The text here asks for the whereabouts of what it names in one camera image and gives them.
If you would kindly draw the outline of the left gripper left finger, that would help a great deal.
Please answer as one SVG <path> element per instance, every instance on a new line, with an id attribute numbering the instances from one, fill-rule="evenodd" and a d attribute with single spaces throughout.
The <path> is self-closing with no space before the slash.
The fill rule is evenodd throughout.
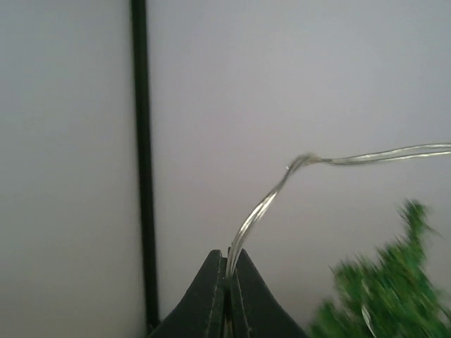
<path id="1" fill-rule="evenodd" d="M 178 305 L 152 331 L 151 338 L 222 337 L 226 259 L 211 251 Z"/>

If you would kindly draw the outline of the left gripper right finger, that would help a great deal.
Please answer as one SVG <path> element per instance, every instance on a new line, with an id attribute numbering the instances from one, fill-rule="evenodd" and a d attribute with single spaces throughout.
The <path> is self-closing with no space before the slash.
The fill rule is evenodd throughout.
<path id="1" fill-rule="evenodd" d="M 232 337 L 307 337 L 307 333 L 276 301 L 245 250 L 238 258 L 228 288 L 228 321 Z"/>

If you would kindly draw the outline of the small green christmas tree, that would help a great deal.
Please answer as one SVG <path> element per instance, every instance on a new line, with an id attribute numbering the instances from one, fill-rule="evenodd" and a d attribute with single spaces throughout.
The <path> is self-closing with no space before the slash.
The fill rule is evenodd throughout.
<path id="1" fill-rule="evenodd" d="M 424 242 L 431 231 L 426 207 L 407 201 L 404 236 L 333 269 L 339 302 L 324 301 L 310 337 L 449 337 L 450 307 L 425 273 Z"/>

